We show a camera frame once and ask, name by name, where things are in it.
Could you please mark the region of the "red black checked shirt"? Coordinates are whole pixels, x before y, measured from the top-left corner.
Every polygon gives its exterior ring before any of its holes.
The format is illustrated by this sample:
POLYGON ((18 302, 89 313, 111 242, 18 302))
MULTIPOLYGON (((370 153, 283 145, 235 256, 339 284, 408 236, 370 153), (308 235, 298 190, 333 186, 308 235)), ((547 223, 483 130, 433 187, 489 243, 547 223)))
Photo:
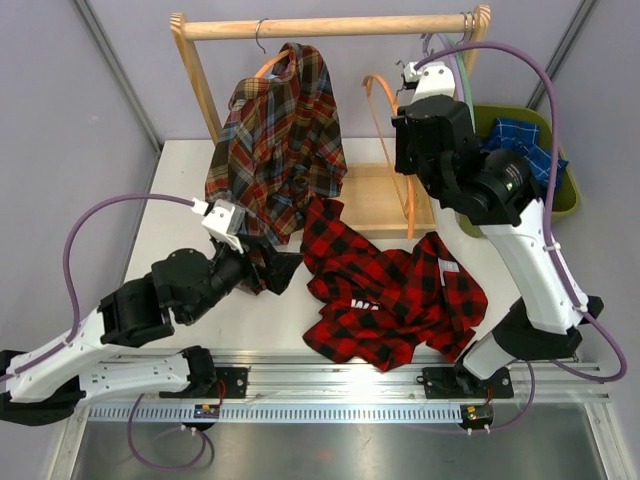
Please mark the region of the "red black checked shirt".
POLYGON ((412 250, 381 250, 341 219, 343 205, 311 201, 301 251, 321 301, 302 336, 323 357, 359 358, 387 372, 424 344, 453 362, 485 317, 488 298, 435 232, 412 250))

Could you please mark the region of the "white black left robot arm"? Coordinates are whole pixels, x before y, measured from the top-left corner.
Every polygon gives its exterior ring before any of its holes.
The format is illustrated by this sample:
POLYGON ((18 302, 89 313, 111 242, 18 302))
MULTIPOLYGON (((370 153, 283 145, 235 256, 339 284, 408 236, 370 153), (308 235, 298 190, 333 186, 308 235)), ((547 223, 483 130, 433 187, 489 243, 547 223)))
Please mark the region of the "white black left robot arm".
POLYGON ((79 407, 128 395, 204 398, 222 392, 214 360, 202 346, 190 346, 159 360, 119 355, 167 337, 176 325, 191 326, 243 283, 264 284, 280 295, 302 263, 300 253, 279 252, 253 239, 249 252, 217 244, 215 254, 184 248, 152 264, 145 276, 128 281, 103 298, 74 337, 67 334, 44 349, 4 350, 1 418, 24 426, 49 425, 79 407))

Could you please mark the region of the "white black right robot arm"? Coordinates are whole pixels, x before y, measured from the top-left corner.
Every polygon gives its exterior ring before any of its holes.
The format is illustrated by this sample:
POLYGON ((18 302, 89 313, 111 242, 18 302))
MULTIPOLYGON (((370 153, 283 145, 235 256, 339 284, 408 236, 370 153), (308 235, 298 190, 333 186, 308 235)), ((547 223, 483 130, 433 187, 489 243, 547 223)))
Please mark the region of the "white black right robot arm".
POLYGON ((441 207, 469 218, 496 248, 519 298, 503 319, 472 344, 442 377, 448 395, 485 394, 516 360, 572 356, 578 330, 604 302, 561 274, 544 237, 544 202, 528 162, 518 154, 482 150, 468 106, 445 95, 413 101, 392 119, 397 172, 417 176, 441 207))

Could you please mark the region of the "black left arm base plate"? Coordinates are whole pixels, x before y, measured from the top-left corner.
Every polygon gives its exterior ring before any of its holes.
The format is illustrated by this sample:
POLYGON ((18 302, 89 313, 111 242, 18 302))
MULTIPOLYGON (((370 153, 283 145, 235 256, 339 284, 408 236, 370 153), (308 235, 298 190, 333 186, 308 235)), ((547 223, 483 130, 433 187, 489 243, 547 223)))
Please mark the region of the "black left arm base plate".
POLYGON ((249 369, 245 367, 216 367, 215 377, 190 382, 179 392, 160 392, 160 398, 199 399, 216 398, 244 399, 248 385, 249 369))

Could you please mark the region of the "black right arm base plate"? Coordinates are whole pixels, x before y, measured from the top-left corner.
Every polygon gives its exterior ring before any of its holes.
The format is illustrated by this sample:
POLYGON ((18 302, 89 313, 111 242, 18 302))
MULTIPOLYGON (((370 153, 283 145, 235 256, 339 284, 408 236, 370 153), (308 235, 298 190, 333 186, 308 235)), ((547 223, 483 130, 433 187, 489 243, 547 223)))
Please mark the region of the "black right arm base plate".
POLYGON ((465 369, 456 367, 425 367, 416 381, 424 388, 428 399, 511 399, 514 390, 506 367, 489 379, 481 380, 465 369))

